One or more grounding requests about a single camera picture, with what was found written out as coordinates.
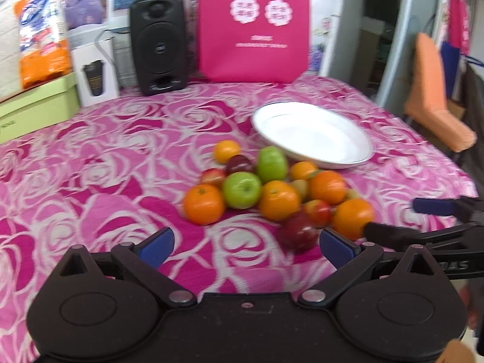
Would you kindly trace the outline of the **small yellow orange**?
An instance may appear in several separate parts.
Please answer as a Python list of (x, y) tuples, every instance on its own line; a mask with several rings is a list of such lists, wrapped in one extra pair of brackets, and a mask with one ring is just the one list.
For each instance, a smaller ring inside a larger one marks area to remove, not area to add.
[(241, 153), (241, 146), (233, 140), (222, 140), (213, 148), (213, 158), (221, 165), (225, 165), (233, 156)]

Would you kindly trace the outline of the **magenta tote bag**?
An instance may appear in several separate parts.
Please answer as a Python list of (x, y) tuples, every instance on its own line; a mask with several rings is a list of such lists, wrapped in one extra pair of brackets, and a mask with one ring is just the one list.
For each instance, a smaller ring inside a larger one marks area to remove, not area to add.
[(291, 83), (309, 67), (309, 0), (198, 0), (198, 67), (213, 82)]

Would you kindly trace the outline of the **orange white plastic package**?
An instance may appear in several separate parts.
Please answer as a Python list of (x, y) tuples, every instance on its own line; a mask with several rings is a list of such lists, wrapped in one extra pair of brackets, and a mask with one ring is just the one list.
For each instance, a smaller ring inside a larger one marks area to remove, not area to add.
[(19, 22), (22, 88), (29, 89), (69, 74), (65, 0), (20, 0), (14, 13)]

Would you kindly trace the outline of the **brown kiwi fruit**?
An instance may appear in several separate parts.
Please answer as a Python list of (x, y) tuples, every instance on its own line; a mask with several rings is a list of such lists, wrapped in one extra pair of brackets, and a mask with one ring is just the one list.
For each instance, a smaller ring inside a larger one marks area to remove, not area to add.
[(306, 179), (296, 179), (290, 182), (291, 187), (299, 195), (301, 202), (305, 202), (309, 197), (309, 183)]
[(360, 198), (360, 194), (355, 190), (355, 189), (348, 189), (346, 193), (346, 199), (351, 200), (351, 199), (358, 199)]

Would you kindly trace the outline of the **dark jacket on chair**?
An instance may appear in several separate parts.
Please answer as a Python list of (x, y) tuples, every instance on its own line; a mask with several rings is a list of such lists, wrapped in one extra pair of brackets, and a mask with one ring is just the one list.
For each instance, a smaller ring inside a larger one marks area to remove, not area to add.
[(463, 153), (461, 166), (483, 196), (483, 79), (467, 64), (461, 83), (460, 101), (465, 108), (463, 122), (476, 134), (475, 144)]

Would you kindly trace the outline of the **small red apple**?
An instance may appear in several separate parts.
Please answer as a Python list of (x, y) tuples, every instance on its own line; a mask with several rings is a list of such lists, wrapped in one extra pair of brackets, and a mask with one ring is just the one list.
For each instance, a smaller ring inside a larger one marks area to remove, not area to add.
[(209, 168), (201, 173), (201, 176), (199, 177), (199, 184), (212, 185), (216, 188), (221, 188), (225, 179), (226, 173), (223, 169)]

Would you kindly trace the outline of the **black speaker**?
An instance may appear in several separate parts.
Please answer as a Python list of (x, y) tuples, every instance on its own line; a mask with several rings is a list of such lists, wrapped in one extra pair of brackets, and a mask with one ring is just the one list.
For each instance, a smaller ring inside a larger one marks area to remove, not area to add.
[(188, 82), (188, 43), (183, 0), (136, 0), (129, 32), (141, 93), (152, 96), (183, 89)]

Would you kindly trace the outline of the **bedding poster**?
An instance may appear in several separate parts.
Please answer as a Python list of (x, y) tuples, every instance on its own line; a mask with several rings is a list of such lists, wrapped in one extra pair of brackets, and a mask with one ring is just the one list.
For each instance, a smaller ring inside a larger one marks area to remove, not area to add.
[(107, 0), (65, 0), (71, 48), (90, 44), (106, 29)]

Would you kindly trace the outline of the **white cup box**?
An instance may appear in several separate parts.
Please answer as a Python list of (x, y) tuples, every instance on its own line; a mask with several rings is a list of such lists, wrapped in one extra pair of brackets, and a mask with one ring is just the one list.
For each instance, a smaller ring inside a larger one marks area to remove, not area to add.
[(110, 38), (73, 48), (71, 56), (82, 107), (119, 97), (113, 42)]

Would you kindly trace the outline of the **green cardboard box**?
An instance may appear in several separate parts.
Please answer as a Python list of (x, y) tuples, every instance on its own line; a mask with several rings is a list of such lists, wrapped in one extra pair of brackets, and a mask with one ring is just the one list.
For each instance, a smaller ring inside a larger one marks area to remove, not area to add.
[(69, 120), (80, 109), (74, 73), (1, 100), (1, 142)]

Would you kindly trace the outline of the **blue bag hanging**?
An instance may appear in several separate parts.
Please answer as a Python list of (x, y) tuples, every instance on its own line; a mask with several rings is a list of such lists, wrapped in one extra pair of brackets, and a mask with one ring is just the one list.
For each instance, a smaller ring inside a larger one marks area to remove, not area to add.
[(462, 53), (459, 48), (452, 46), (447, 41), (441, 44), (440, 55), (444, 68), (446, 98), (452, 99), (461, 59), (477, 67), (483, 67), (483, 61)]

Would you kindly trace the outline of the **dark red plum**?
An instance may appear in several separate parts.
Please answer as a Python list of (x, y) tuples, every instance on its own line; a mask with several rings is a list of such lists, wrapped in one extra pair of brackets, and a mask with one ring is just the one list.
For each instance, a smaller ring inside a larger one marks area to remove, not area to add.
[(253, 162), (247, 157), (241, 154), (232, 156), (226, 162), (225, 174), (226, 176), (232, 175), (237, 172), (255, 172), (255, 166)]

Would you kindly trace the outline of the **red yellow apple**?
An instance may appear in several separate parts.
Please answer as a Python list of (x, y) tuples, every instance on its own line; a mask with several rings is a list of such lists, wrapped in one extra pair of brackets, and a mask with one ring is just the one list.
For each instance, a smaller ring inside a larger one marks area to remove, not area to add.
[(307, 201), (303, 204), (303, 211), (315, 228), (325, 228), (332, 223), (332, 208), (326, 201)]

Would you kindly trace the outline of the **large orange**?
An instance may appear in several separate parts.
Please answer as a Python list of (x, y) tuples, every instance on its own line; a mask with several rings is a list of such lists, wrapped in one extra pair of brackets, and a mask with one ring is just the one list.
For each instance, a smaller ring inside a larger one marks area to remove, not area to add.
[(284, 221), (300, 208), (300, 196), (285, 181), (273, 180), (263, 186), (258, 210), (265, 219), (274, 222)]

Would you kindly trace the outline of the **round green apple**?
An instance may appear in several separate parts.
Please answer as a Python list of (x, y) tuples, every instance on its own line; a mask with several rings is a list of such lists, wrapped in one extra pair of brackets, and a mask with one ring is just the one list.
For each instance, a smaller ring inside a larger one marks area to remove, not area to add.
[(262, 182), (254, 173), (235, 172), (222, 183), (222, 193), (228, 207), (245, 210), (254, 207), (262, 194)]

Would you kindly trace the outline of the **pink hanging bag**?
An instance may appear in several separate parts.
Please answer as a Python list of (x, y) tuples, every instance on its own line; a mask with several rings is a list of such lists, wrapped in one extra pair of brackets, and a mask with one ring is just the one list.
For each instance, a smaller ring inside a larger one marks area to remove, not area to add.
[(448, 42), (462, 54), (469, 53), (469, 13), (466, 0), (450, 0)]

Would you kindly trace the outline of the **orange chair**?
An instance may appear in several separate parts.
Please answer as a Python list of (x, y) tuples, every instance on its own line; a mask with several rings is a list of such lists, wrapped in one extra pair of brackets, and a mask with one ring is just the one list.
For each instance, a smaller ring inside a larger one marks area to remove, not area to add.
[(414, 78), (404, 114), (430, 131), (452, 152), (463, 152), (477, 135), (447, 106), (445, 72), (433, 39), (419, 33), (415, 39)]

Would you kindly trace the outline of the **pink rose tablecloth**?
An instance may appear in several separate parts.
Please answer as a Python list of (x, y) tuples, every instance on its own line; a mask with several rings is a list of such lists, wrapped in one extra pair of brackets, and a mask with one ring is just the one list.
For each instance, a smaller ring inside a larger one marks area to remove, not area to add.
[(218, 142), (233, 140), (245, 156), (257, 156), (263, 141), (251, 116), (277, 101), (324, 107), (365, 131), (373, 158), (343, 177), (382, 223), (445, 228), (451, 218), (416, 214), (411, 201), (477, 195), (445, 154), (337, 80), (303, 75), (285, 85), (193, 83), (154, 97), (129, 92), (1, 146), (2, 361), (36, 359), (26, 311), (75, 244), (108, 251), (170, 227), (175, 252), (161, 272), (198, 295), (299, 292), (331, 274), (316, 249), (282, 250), (275, 225), (256, 211), (229, 211), (208, 227), (190, 224), (180, 211), (185, 192), (213, 167)]

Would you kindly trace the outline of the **oblong green apple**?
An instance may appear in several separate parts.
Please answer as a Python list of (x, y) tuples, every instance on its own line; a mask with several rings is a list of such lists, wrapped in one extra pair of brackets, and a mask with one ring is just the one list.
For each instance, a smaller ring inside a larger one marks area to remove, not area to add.
[(258, 152), (257, 175), (266, 184), (273, 180), (284, 180), (288, 173), (286, 155), (274, 146), (267, 146)]

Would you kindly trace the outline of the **white round plate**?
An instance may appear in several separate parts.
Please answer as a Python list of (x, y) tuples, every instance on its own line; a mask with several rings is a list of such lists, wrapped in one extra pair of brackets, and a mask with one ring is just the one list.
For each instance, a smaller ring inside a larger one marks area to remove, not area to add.
[(320, 106), (300, 102), (269, 103), (251, 117), (267, 143), (297, 161), (323, 169), (349, 169), (371, 160), (374, 146), (350, 119)]

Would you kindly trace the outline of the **dark red apple front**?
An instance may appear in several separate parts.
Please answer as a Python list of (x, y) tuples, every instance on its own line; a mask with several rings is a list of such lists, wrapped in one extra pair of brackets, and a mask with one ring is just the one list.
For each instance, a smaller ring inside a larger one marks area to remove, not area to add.
[(294, 252), (306, 252), (312, 249), (319, 237), (319, 232), (309, 216), (299, 211), (288, 217), (276, 232), (281, 246)]

